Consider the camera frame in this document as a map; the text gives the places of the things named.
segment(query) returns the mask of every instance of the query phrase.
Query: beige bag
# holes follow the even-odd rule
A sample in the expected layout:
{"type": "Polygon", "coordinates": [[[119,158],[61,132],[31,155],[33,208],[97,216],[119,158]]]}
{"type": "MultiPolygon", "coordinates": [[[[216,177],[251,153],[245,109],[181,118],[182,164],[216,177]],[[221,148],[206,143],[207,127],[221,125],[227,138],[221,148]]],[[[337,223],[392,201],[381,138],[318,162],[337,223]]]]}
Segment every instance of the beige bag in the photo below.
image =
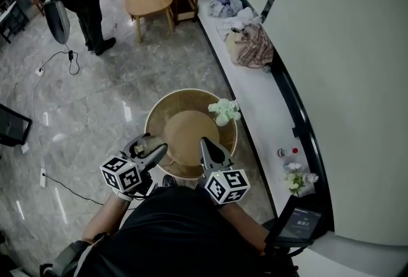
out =
{"type": "MultiPolygon", "coordinates": [[[[242,66],[238,62],[238,58],[241,53],[249,46],[249,40],[245,40],[244,35],[242,32],[233,32],[232,30],[227,35],[227,39],[225,41],[227,46],[227,50],[229,56],[231,57],[231,61],[236,66],[242,66]]],[[[247,67],[251,69],[259,69],[260,66],[254,64],[249,64],[247,67]]]]}

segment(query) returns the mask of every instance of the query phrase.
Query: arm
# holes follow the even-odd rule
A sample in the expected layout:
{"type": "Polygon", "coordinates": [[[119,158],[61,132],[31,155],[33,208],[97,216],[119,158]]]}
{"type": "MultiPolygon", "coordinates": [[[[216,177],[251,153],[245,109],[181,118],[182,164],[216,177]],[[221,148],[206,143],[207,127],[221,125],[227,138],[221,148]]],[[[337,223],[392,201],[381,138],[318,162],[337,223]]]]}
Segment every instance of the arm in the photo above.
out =
{"type": "Polygon", "coordinates": [[[100,233],[113,234],[119,230],[120,223],[130,202],[111,194],[103,207],[85,228],[82,241],[93,244],[94,237],[100,233]]]}
{"type": "Polygon", "coordinates": [[[249,244],[251,244],[260,254],[263,254],[265,249],[265,239],[269,232],[260,224],[255,222],[239,205],[229,203],[218,210],[238,233],[249,244]]]}

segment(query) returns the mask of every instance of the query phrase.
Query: small display screen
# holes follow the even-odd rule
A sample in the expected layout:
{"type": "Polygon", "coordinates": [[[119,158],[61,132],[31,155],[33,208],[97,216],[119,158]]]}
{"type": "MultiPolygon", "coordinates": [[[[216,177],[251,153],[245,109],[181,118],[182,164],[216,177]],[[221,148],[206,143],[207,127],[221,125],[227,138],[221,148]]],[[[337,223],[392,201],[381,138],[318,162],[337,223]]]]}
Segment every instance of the small display screen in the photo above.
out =
{"type": "Polygon", "coordinates": [[[279,236],[282,238],[310,239],[320,217],[320,213],[295,208],[279,236]]]}

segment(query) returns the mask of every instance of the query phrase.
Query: black shoe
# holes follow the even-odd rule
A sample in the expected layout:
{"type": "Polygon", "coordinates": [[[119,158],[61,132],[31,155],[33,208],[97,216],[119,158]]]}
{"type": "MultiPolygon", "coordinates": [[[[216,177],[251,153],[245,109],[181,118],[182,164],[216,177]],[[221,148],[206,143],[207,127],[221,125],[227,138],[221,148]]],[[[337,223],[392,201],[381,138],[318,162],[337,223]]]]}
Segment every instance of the black shoe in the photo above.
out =
{"type": "Polygon", "coordinates": [[[164,188],[171,188],[171,187],[176,187],[176,186],[177,186],[177,182],[174,177],[170,176],[169,174],[166,174],[163,177],[163,187],[164,188]]]}
{"type": "Polygon", "coordinates": [[[108,40],[105,40],[103,42],[102,49],[100,51],[98,51],[98,52],[95,52],[95,55],[96,56],[102,55],[102,53],[105,50],[108,50],[109,48],[113,47],[115,43],[116,43],[116,38],[109,38],[108,40]]]}

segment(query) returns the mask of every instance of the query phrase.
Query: gray tile floor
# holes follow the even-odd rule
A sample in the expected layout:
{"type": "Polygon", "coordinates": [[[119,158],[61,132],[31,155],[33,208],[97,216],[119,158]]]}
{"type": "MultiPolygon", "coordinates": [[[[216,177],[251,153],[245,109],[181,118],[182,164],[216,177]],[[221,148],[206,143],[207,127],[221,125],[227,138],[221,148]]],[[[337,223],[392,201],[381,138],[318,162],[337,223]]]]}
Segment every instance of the gray tile floor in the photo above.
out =
{"type": "MultiPolygon", "coordinates": [[[[15,259],[33,276],[40,263],[53,261],[80,238],[100,208],[53,181],[40,187],[44,161],[39,140],[47,174],[103,202],[110,189],[99,172],[100,162],[143,132],[157,100],[189,87],[231,97],[197,23],[182,22],[171,34],[164,15],[147,18],[142,20],[143,43],[139,44],[122,0],[101,0],[101,9],[104,35],[115,36],[117,44],[100,57],[85,49],[78,20],[69,13],[68,46],[79,54],[80,72],[75,76],[69,75],[69,61],[63,54],[45,66],[41,80],[35,75],[41,63],[66,50],[54,41],[40,15],[10,45],[0,48],[0,103],[32,119],[35,113],[36,122],[27,140],[28,152],[23,154],[19,146],[3,149],[0,228],[15,259]],[[125,107],[130,108],[131,119],[125,116],[125,107]]],[[[235,161],[247,170],[252,185],[240,204],[258,222],[271,219],[272,209],[241,124],[235,161]]],[[[152,175],[161,181],[163,173],[156,167],[152,175]]]]}

